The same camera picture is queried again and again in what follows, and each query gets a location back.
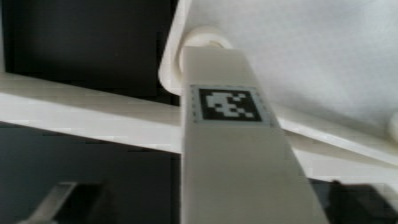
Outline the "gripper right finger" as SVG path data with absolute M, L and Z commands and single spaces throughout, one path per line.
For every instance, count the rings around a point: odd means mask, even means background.
M 329 224 L 398 224 L 398 210 L 368 184 L 310 180 Z

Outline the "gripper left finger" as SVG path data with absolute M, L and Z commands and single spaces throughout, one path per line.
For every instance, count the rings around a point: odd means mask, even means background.
M 17 224 L 114 224 L 107 184 L 59 182 L 29 218 Z

